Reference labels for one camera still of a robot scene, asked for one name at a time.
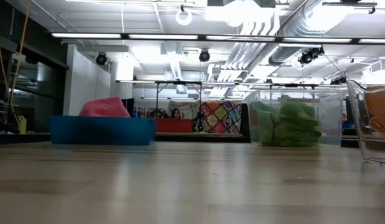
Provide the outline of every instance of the ceiling light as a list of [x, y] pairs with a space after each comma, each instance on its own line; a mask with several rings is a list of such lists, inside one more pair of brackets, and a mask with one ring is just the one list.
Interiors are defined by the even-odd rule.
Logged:
[[141, 81], [141, 80], [117, 80], [119, 83], [155, 83], [155, 81]]
[[279, 44], [280, 47], [321, 47], [321, 44]]
[[307, 38], [307, 37], [286, 37], [282, 40], [282, 42], [305, 42], [305, 43], [341, 43], [348, 44], [352, 41], [352, 39], [347, 38]]
[[354, 2], [353, 0], [341, 2], [323, 2], [323, 6], [344, 6], [344, 7], [373, 7], [377, 6], [376, 2]]
[[56, 38], [75, 39], [120, 39], [120, 34], [93, 34], [93, 33], [51, 33]]
[[168, 40], [197, 40], [198, 35], [171, 35], [171, 34], [130, 34], [130, 39], [168, 39]]
[[[185, 19], [181, 19], [180, 15], [181, 13], [187, 13], [187, 17]], [[193, 21], [193, 14], [191, 13], [190, 10], [184, 9], [183, 5], [181, 5], [181, 10], [178, 10], [176, 13], [176, 22], [182, 26], [186, 26], [190, 24]]]
[[359, 44], [385, 44], [385, 39], [360, 39]]
[[269, 86], [269, 83], [239, 83], [240, 85]]
[[285, 3], [280, 2], [280, 4], [275, 5], [276, 9], [288, 9], [289, 7], [290, 7], [290, 4], [286, 2]]
[[241, 98], [244, 98], [244, 96], [228, 96], [228, 98], [236, 98], [236, 99], [241, 99]]
[[263, 41], [273, 42], [275, 37], [239, 36], [239, 35], [209, 35], [207, 40], [238, 40], [238, 41]]
[[202, 82], [203, 85], [235, 85], [231, 82]]
[[[141, 97], [142, 100], [156, 100], [156, 97]], [[159, 100], [168, 100], [167, 97], [158, 97]]]

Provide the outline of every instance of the person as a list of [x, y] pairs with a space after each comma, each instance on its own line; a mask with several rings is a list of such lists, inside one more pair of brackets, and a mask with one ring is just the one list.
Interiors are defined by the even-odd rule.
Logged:
[[181, 114], [179, 109], [175, 108], [172, 110], [172, 118], [181, 119]]

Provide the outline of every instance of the light fixture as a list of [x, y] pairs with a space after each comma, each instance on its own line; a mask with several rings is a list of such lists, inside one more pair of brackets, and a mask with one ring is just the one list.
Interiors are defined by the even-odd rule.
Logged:
[[269, 86], [269, 83], [239, 83], [239, 85]]
[[376, 2], [360, 2], [361, 0], [341, 0], [340, 2], [323, 2], [323, 6], [343, 6], [343, 7], [373, 7]]
[[208, 35], [207, 40], [238, 40], [238, 41], [263, 41], [273, 42], [275, 37], [239, 36], [239, 35]]
[[195, 2], [185, 2], [185, 1], [177, 1], [177, 0], [66, 0], [68, 2], [93, 2], [99, 4], [150, 4], [152, 5], [154, 2], [158, 5], [175, 5], [179, 6], [180, 4], [184, 5], [195, 5]]
[[348, 44], [352, 39], [347, 38], [326, 38], [326, 37], [317, 37], [317, 38], [307, 38], [307, 37], [285, 37], [282, 39], [282, 42], [305, 42], [305, 43], [341, 43]]
[[385, 39], [360, 39], [359, 44], [385, 44]]
[[280, 47], [321, 47], [321, 44], [279, 44]]
[[74, 39], [120, 39], [120, 34], [93, 34], [93, 33], [51, 33], [56, 38]]
[[290, 7], [290, 4], [287, 2], [281, 2], [279, 4], [275, 5], [276, 9], [288, 9]]
[[129, 34], [130, 39], [167, 39], [167, 40], [197, 40], [198, 35], [172, 34]]
[[[141, 97], [142, 100], [156, 100], [156, 97]], [[168, 100], [167, 97], [158, 97], [159, 100]]]
[[[193, 21], [193, 14], [190, 10], [184, 9], [183, 5], [181, 5], [180, 8], [181, 10], [178, 10], [178, 12], [176, 13], [176, 22], [182, 26], [186, 26]], [[181, 13], [183, 12], [187, 13], [187, 17], [185, 19], [180, 18]]]
[[[141, 97], [142, 100], [156, 100], [156, 97]], [[158, 97], [158, 100], [199, 100], [199, 98], [180, 98], [180, 97]], [[231, 99], [231, 98], [201, 98], [201, 100], [229, 100], [229, 101], [242, 101], [244, 99]]]
[[202, 82], [203, 85], [235, 85], [233, 82]]
[[155, 81], [142, 81], [142, 80], [117, 80], [119, 83], [155, 83]]

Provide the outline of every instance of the green fabric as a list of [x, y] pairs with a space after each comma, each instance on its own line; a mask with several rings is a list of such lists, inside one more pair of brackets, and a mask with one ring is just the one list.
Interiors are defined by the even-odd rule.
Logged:
[[270, 142], [273, 138], [273, 129], [277, 125], [275, 114], [266, 111], [258, 111], [259, 139], [262, 142]]
[[321, 131], [312, 106], [284, 102], [277, 110], [257, 102], [255, 109], [259, 119], [257, 134], [263, 146], [318, 146]]

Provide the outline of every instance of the clear plastic bin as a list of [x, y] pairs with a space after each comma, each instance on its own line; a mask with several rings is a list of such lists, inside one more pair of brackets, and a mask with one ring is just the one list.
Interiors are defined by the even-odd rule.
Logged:
[[385, 163], [385, 86], [348, 81], [348, 89], [363, 159]]
[[258, 90], [245, 101], [250, 137], [262, 146], [340, 146], [343, 90]]

